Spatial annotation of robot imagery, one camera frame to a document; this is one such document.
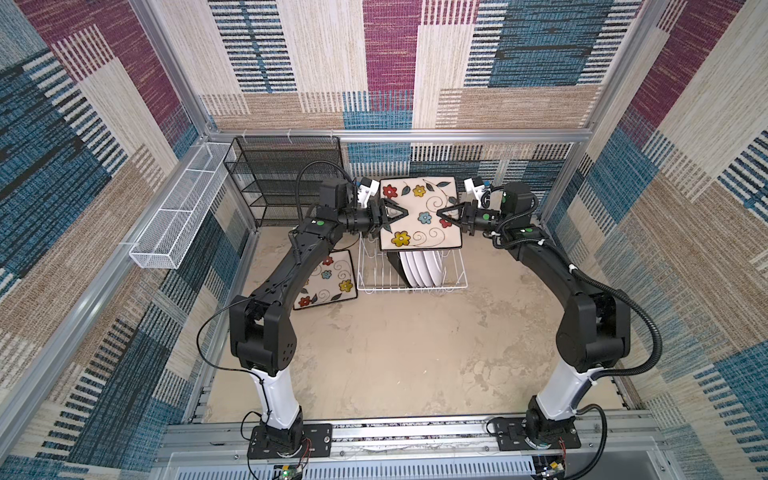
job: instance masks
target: square plate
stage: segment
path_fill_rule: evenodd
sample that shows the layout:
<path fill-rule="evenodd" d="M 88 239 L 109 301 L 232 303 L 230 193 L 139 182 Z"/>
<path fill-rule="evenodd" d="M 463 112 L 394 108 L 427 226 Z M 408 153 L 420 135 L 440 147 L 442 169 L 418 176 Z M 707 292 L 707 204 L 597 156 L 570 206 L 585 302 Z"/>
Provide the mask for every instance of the square plate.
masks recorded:
<path fill-rule="evenodd" d="M 352 254 L 332 252 L 313 270 L 293 303 L 294 310 L 357 298 Z"/>
<path fill-rule="evenodd" d="M 454 177 L 381 180 L 381 196 L 408 211 L 407 217 L 389 225 L 391 231 L 381 230 L 382 251 L 462 247 L 461 229 L 437 216 L 437 210 L 458 203 Z"/>

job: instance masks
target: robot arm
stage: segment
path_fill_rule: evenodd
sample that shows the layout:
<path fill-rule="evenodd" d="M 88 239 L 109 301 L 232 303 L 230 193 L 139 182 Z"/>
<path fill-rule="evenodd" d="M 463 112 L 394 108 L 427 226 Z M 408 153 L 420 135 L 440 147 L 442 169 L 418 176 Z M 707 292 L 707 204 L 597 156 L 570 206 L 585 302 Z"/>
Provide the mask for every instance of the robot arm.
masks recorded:
<path fill-rule="evenodd" d="M 490 191 L 487 186 L 468 191 L 484 195 Z M 296 451 L 302 438 L 301 408 L 293 397 L 288 372 L 296 352 L 296 334 L 289 318 L 296 296 L 344 232 L 375 236 L 387 223 L 408 214 L 388 200 L 378 204 L 370 199 L 367 207 L 349 205 L 347 187 L 341 179 L 323 182 L 316 216 L 305 219 L 292 232 L 292 250 L 253 291 L 252 300 L 233 306 L 230 313 L 232 354 L 259 379 L 266 410 L 264 436 L 281 452 Z M 374 180 L 363 179 L 358 189 L 360 204 L 365 206 L 376 190 Z M 551 243 L 544 247 L 549 238 L 531 224 L 531 203 L 538 201 L 528 185 L 513 182 L 504 186 L 500 210 L 478 208 L 478 201 L 473 200 L 438 210 L 438 215 L 470 235 L 480 230 L 488 238 L 501 239 L 512 257 L 536 273 L 563 306 L 556 336 L 561 361 L 547 386 L 531 398 L 526 413 L 528 444 L 546 448 L 573 428 L 575 409 L 591 386 L 593 374 L 611 368 L 629 353 L 630 309 L 615 295 L 573 275 L 575 267 L 564 263 L 564 254 L 553 250 Z M 400 214 L 388 218 L 387 210 Z"/>

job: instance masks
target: yellow flower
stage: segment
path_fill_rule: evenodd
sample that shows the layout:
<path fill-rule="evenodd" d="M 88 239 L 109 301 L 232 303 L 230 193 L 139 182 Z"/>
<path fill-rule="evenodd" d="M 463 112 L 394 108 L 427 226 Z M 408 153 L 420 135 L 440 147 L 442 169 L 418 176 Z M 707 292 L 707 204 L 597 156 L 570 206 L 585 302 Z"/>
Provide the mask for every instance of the yellow flower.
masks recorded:
<path fill-rule="evenodd" d="M 403 245 L 408 245 L 410 240 L 411 237 L 408 235 L 408 232 L 395 232 L 395 238 L 392 239 L 392 243 L 397 247 L 402 247 Z"/>

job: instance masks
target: white mesh basket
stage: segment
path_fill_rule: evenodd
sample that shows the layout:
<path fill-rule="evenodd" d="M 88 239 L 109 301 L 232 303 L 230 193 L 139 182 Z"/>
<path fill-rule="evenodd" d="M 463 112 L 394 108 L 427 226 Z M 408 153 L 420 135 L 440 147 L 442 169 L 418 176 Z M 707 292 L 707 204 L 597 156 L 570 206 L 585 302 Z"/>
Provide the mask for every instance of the white mesh basket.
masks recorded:
<path fill-rule="evenodd" d="M 234 159 L 229 144 L 209 142 L 197 151 L 131 248 L 138 266 L 179 268 L 227 177 L 225 157 Z"/>

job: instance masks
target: red flower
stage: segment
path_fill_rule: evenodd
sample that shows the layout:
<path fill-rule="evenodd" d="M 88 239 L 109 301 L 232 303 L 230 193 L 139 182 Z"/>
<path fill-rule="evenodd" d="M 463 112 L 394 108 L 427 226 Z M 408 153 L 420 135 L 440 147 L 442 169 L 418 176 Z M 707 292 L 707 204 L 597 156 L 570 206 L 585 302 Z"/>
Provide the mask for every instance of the red flower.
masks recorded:
<path fill-rule="evenodd" d="M 384 187 L 384 196 L 387 198 L 397 197 L 397 187 L 393 187 L 392 185 Z"/>

